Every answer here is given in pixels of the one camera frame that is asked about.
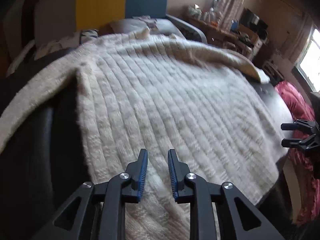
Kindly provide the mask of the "cream knitted sweater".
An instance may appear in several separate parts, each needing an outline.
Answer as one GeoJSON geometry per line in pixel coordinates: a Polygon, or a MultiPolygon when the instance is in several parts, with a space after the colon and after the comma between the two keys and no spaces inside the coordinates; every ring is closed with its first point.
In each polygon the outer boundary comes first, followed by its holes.
{"type": "Polygon", "coordinates": [[[1,114],[1,239],[28,239],[79,185],[104,183],[148,150],[127,239],[186,239],[167,153],[257,204],[276,183],[283,137],[249,84],[269,78],[244,56],[148,29],[97,38],[32,77],[1,114]]]}

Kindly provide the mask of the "black television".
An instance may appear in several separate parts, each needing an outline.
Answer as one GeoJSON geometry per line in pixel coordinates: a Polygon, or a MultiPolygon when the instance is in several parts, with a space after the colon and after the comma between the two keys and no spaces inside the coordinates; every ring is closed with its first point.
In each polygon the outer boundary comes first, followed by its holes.
{"type": "Polygon", "coordinates": [[[260,19],[258,15],[247,8],[244,8],[239,20],[240,24],[247,27],[256,33],[261,40],[266,40],[268,37],[268,25],[260,19]]]}

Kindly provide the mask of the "multicolour sofa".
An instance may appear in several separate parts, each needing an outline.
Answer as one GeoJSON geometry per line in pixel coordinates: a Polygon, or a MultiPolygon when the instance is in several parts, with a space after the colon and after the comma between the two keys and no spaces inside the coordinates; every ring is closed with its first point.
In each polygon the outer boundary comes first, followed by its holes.
{"type": "Polygon", "coordinates": [[[168,15],[167,0],[15,0],[3,20],[12,74],[29,52],[34,55],[43,43],[72,33],[97,29],[99,35],[114,33],[110,23],[126,18],[170,20],[184,38],[206,42],[200,29],[168,15]]]}

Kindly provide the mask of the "wooden side table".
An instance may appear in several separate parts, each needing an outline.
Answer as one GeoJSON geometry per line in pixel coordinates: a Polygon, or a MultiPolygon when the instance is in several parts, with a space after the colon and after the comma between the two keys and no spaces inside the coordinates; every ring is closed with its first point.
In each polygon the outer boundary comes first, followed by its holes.
{"type": "Polygon", "coordinates": [[[187,16],[188,22],[199,28],[205,35],[207,43],[223,49],[229,49],[240,53],[249,60],[253,59],[254,45],[246,34],[233,33],[221,30],[215,25],[187,16]]]}

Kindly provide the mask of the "grey deer print pillow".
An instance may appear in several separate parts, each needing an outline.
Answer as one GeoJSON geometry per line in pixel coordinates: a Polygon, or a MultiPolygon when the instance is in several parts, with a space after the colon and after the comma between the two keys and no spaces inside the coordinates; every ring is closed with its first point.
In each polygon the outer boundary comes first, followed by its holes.
{"type": "Polygon", "coordinates": [[[174,34],[178,37],[184,38],[180,30],[170,20],[162,18],[126,18],[111,22],[110,27],[115,34],[127,34],[133,31],[149,28],[151,35],[170,36],[174,34]]]}

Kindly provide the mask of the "triangle pattern pillow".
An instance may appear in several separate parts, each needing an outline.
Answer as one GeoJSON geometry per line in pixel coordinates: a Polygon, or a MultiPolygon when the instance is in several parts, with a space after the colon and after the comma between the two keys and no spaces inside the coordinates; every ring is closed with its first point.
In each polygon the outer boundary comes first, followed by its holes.
{"type": "Polygon", "coordinates": [[[43,43],[39,48],[37,48],[34,60],[38,60],[62,49],[77,48],[78,46],[88,41],[95,40],[98,37],[99,34],[97,29],[87,29],[72,33],[71,35],[59,40],[52,40],[47,43],[43,43]]]}

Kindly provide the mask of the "blue folding chair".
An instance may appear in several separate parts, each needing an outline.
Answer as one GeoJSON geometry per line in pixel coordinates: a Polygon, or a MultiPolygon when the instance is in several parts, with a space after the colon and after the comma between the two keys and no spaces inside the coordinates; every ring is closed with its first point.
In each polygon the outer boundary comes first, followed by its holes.
{"type": "Polygon", "coordinates": [[[237,31],[238,31],[238,28],[239,28],[239,22],[238,22],[238,20],[233,20],[230,31],[232,31],[232,32],[237,32],[237,31]]]}

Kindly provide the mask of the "pink ruffled bed cover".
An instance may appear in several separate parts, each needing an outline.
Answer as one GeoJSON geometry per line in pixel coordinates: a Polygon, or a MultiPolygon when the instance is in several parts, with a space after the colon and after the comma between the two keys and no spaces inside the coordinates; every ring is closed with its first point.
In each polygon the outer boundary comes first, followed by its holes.
{"type": "MultiPolygon", "coordinates": [[[[281,81],[275,90],[286,103],[293,119],[314,121],[313,108],[304,100],[296,87],[288,81],[281,81]]],[[[319,215],[319,180],[313,177],[313,165],[309,158],[298,149],[289,149],[289,159],[293,163],[302,199],[296,223],[305,224],[319,215]]]]}

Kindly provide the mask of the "pink middle curtain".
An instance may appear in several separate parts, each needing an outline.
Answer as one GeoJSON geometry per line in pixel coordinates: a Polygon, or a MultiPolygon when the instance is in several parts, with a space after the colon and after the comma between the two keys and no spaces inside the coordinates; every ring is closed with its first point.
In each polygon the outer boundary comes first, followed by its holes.
{"type": "Polygon", "coordinates": [[[217,2],[217,11],[220,15],[220,20],[218,23],[219,29],[231,29],[232,20],[236,18],[243,1],[244,0],[219,0],[217,2]]]}

